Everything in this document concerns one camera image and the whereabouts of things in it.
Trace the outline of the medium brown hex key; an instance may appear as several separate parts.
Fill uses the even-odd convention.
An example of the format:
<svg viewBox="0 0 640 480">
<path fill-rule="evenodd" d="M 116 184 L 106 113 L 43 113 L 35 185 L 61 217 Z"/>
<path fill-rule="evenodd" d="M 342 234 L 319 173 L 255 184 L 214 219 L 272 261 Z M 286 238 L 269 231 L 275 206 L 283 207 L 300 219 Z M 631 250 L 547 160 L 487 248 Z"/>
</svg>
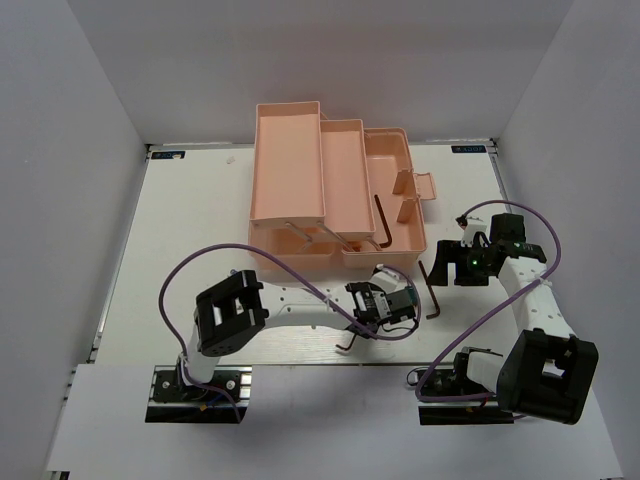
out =
<svg viewBox="0 0 640 480">
<path fill-rule="evenodd" d="M 429 296 L 431 298 L 432 304 L 434 306 L 434 311 L 432 313 L 430 313 L 430 314 L 426 314 L 425 318 L 427 320 L 433 320 L 433 319 L 437 318 L 440 315 L 441 308 L 440 308 L 439 302 L 437 300 L 437 297 L 435 295 L 434 289 L 433 289 L 432 285 L 429 282 L 429 278 L 428 278 L 428 275 L 427 275 L 427 272 L 426 272 L 426 269 L 425 269 L 425 266 L 424 266 L 424 263 L 423 263 L 422 260 L 418 260 L 418 267 L 420 269 L 420 272 L 422 274 L 423 280 L 424 280 L 425 285 L 427 287 L 427 291 L 429 293 Z"/>
</svg>

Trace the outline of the large brown hex key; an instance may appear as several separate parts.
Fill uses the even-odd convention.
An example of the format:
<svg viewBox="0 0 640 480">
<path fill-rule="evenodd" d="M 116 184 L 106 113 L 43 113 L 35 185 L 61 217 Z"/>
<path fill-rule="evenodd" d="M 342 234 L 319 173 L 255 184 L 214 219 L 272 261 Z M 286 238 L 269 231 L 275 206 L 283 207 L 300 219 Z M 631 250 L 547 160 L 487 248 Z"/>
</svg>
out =
<svg viewBox="0 0 640 480">
<path fill-rule="evenodd" d="M 381 223 L 382 223 L 383 231 L 384 231 L 385 236 L 386 236 L 385 240 L 382 243 L 379 244 L 379 248 L 381 250 L 384 250 L 384 249 L 389 248 L 392 245 L 393 237 L 392 237 L 391 230 L 389 228 L 389 224 L 387 222 L 386 215 L 385 215 L 385 212 L 384 212 L 384 209 L 383 209 L 383 206 L 382 206 L 382 203 L 381 203 L 381 200 L 380 200 L 378 194 L 374 195 L 374 202 L 375 202 L 376 208 L 378 210 L 378 214 L 379 214 L 379 217 L 380 217 L 380 220 L 381 220 Z"/>
</svg>

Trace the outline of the pink plastic toolbox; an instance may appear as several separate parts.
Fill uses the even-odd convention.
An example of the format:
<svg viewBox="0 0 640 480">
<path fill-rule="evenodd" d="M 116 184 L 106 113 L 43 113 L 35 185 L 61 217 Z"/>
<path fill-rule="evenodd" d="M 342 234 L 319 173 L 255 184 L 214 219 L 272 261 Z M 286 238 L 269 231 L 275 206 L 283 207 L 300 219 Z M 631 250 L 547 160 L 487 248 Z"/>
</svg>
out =
<svg viewBox="0 0 640 480">
<path fill-rule="evenodd" d="M 317 101 L 257 105 L 248 242 L 287 265 L 407 268 L 427 249 L 422 204 L 436 196 L 404 129 L 329 119 Z"/>
</svg>

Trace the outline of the small brown hex key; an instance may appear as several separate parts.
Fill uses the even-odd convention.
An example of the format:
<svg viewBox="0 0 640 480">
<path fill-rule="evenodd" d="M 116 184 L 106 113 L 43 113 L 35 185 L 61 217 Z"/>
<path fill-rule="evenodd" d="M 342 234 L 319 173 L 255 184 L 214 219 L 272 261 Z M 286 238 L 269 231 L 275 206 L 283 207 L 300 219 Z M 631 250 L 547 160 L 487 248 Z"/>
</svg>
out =
<svg viewBox="0 0 640 480">
<path fill-rule="evenodd" d="M 346 344 L 336 344 L 335 349 L 340 354 L 348 354 L 354 347 L 356 340 L 360 338 L 360 335 L 353 333 L 350 340 Z"/>
</svg>

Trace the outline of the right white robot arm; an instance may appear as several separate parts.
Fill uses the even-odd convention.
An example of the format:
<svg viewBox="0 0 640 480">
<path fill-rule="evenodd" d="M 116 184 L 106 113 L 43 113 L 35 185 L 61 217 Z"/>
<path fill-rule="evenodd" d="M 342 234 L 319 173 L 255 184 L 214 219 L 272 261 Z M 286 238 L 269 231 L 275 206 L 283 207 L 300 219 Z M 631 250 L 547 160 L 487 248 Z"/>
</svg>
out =
<svg viewBox="0 0 640 480">
<path fill-rule="evenodd" d="M 438 242 L 430 283 L 485 286 L 497 278 L 512 300 L 518 330 L 506 353 L 476 347 L 458 352 L 440 396 L 492 395 L 507 412 L 568 425 L 579 421 L 599 353 L 567 324 L 542 277 L 546 270 L 542 248 L 523 240 Z"/>
</svg>

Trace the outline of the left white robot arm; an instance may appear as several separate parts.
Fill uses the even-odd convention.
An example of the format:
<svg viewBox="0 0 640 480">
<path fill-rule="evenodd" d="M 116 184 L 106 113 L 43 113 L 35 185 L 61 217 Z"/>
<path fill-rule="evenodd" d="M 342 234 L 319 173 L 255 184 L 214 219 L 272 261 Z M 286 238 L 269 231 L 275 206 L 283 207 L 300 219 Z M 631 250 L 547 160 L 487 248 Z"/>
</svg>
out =
<svg viewBox="0 0 640 480">
<path fill-rule="evenodd" d="M 263 330 L 324 327 L 362 338 L 387 325 L 418 320 L 414 286 L 387 267 L 370 280 L 330 288 L 283 287 L 237 272 L 196 296 L 194 328 L 178 363 L 177 387 L 188 398 L 205 396 L 223 356 L 234 354 Z"/>
</svg>

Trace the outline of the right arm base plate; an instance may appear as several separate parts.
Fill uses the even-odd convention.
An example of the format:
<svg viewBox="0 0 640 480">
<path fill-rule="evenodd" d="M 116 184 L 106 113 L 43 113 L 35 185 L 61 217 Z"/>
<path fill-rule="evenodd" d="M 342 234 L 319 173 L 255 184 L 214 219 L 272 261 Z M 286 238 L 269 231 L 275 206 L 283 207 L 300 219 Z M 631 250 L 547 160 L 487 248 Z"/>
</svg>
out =
<svg viewBox="0 0 640 480">
<path fill-rule="evenodd" d="M 418 401 L 421 426 L 512 425 L 518 415 L 499 408 L 494 395 L 468 380 L 458 380 L 452 366 L 438 367 L 423 385 Z"/>
</svg>

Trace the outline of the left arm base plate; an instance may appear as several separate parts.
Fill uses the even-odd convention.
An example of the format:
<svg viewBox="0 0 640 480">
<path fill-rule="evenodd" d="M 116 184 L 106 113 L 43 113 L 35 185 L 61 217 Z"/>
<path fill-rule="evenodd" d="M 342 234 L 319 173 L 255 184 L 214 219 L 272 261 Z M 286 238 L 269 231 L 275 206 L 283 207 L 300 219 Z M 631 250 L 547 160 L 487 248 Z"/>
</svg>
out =
<svg viewBox="0 0 640 480">
<path fill-rule="evenodd" d="M 239 424 L 250 399 L 252 368 L 222 366 L 212 385 L 224 390 L 235 402 L 236 416 L 228 399 L 214 391 L 187 386 L 176 366 L 156 366 L 152 376 L 145 422 L 158 424 Z"/>
</svg>

